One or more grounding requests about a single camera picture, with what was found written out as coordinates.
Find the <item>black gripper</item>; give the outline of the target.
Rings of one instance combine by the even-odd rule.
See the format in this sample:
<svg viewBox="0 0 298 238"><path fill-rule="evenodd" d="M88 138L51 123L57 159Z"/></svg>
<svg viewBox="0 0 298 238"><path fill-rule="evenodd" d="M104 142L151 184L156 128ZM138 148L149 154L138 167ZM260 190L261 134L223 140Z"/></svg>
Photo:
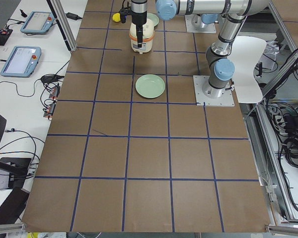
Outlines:
<svg viewBox="0 0 298 238"><path fill-rule="evenodd" d="M132 23L136 25L137 46L143 44L143 25L147 22L147 0L131 0Z"/></svg>

